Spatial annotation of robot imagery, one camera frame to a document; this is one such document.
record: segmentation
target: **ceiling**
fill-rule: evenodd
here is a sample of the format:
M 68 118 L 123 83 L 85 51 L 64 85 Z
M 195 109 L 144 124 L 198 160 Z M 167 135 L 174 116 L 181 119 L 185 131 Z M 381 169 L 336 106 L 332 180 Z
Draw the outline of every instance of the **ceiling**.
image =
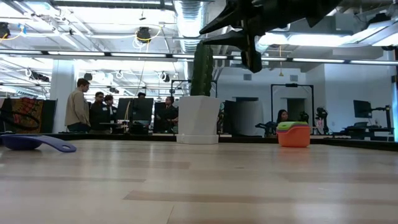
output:
M 198 1 L 204 7 L 204 24 L 213 20 L 224 8 L 225 0 Z M 343 1 L 334 14 L 359 13 L 355 16 L 355 29 L 362 29 L 361 20 L 383 9 L 389 9 L 392 1 Z M 197 37 L 194 32 L 189 34 L 197 23 L 188 20 L 181 25 L 174 5 L 186 4 L 187 1 L 0 1 L 0 22 L 8 22 L 13 40 L 0 41 L 0 49 L 31 49 L 31 50 L 71 50 L 90 52 L 143 52 L 184 54 L 182 46 L 190 41 L 198 41 L 205 37 Z M 149 27 L 153 39 L 149 43 L 141 43 L 136 39 L 140 27 Z M 229 29 L 220 29 L 206 37 L 220 35 Z M 238 51 L 234 47 L 212 46 L 215 54 L 233 54 Z M 289 57 L 351 57 L 375 59 L 382 52 L 380 48 L 340 49 L 339 55 L 334 47 L 310 47 L 297 45 L 267 46 L 262 52 L 270 56 Z M 94 85 L 121 86 L 123 95 L 135 95 L 138 91 L 146 91 L 148 95 L 165 96 L 169 94 L 170 82 L 165 83 L 161 74 L 166 73 L 171 79 L 183 80 L 188 77 L 186 63 L 174 62 L 143 62 L 123 60 L 80 60 L 75 59 L 80 68 L 80 76 L 91 72 L 110 74 L 113 79 L 94 79 Z M 3 83 L 40 83 L 28 77 L 27 69 L 41 73 L 51 79 L 53 61 L 50 58 L 0 57 L 0 82 Z M 268 67 L 279 67 L 279 62 L 270 62 Z M 286 68 L 307 68 L 305 63 L 285 63 Z M 146 90 L 138 87 L 147 86 Z M 95 91 L 109 93 L 107 88 L 92 88 Z M 8 86 L 0 88 L 0 96 L 21 96 L 29 94 L 38 97 L 49 97 L 49 87 Z M 177 90 L 177 95 L 186 91 Z

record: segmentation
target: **black metal frame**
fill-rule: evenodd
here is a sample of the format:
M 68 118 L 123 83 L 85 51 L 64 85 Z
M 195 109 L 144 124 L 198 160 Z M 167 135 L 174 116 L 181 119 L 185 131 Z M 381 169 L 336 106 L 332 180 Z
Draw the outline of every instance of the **black metal frame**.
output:
M 170 94 L 171 94 L 171 96 L 173 96 L 173 83 L 175 83 L 175 82 L 188 82 L 188 83 L 191 83 L 192 82 L 192 80 L 172 80 L 171 81 L 171 84 L 172 84 L 172 86 L 171 86 L 171 88 L 170 88 Z M 214 83 L 214 84 L 216 84 L 216 98 L 218 97 L 218 85 L 217 85 L 217 80 L 212 80 L 211 81 L 212 83 Z
M 313 101 L 313 85 L 300 85 L 296 83 L 290 83 L 290 84 L 271 84 L 271 121 L 274 121 L 274 86 L 285 86 L 288 88 L 297 88 L 299 86 L 305 87 L 308 86 L 311 88 L 311 105 L 312 105 L 312 126 L 315 126 L 315 116 L 314 116 L 314 101 Z

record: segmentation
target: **orange plastic bin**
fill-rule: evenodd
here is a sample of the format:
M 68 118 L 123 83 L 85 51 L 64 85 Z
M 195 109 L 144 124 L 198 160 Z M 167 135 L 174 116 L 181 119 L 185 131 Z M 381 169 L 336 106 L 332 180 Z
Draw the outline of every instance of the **orange plastic bin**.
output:
M 306 122 L 281 122 L 276 133 L 283 147 L 307 147 L 310 145 L 311 129 Z

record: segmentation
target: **white square planter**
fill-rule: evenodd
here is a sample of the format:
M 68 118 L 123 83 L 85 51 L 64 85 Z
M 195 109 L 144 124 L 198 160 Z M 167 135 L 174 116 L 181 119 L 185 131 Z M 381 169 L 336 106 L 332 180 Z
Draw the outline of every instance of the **white square planter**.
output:
M 209 96 L 184 96 L 178 102 L 177 142 L 217 144 L 220 100 Z

